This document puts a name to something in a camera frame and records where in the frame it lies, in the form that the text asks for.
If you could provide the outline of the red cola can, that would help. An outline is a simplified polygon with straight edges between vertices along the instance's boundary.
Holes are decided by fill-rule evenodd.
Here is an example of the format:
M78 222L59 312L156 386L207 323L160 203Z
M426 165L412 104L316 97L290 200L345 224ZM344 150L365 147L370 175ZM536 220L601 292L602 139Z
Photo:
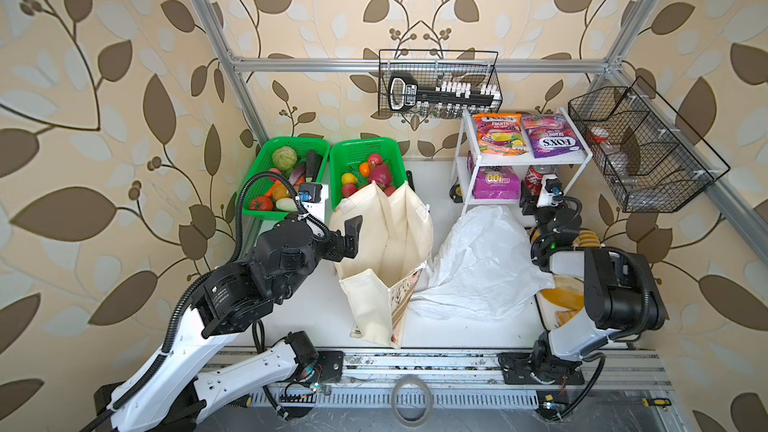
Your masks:
M530 165L524 177L524 183L529 192L536 196L542 189L543 178L547 174L552 174L555 167L552 165Z

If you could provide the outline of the cream floral tote bag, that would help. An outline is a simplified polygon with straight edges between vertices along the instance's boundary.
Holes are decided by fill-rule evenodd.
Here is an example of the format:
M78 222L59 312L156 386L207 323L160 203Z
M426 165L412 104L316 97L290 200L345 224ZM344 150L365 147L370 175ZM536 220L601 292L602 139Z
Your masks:
M334 209L329 226L363 219L355 258L335 265L354 320L351 336L400 348L407 307L430 258L434 233L429 207L409 184L387 195L369 185Z

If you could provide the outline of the purple snack packet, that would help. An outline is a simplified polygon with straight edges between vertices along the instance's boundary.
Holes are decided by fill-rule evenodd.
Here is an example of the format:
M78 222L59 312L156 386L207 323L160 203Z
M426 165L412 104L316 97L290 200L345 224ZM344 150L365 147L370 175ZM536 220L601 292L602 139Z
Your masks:
M520 189L520 179L512 167L481 166L472 195L480 200L517 200Z

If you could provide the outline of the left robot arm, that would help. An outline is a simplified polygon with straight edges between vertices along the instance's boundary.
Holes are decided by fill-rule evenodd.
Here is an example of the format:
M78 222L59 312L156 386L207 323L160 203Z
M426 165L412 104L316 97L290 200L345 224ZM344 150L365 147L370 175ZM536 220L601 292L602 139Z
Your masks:
M126 382L103 389L111 399L85 430L108 423L113 431L148 431L174 422L192 430L223 406L272 383L310 376L318 352L303 331L288 333L242 362L214 373L202 371L240 333L255 328L291 298L321 261L341 262L358 254L362 216L346 220L343 231L330 230L279 173L260 172L247 179L237 209L242 209L250 188L267 179L286 186L296 218L278 222L244 253L243 214L237 212L230 259L182 293L161 346Z

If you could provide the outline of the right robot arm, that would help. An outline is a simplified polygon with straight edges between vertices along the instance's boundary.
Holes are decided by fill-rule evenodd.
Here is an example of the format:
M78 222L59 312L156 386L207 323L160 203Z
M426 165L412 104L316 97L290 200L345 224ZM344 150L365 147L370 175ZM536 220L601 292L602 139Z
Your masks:
M554 277L582 284L584 304L565 324L544 331L528 353L498 355L508 385L581 385L580 366L597 351L627 337L658 330L666 307L647 258L611 246L576 246L581 202L558 187L543 186L537 196L521 200L539 235L531 241L532 263Z

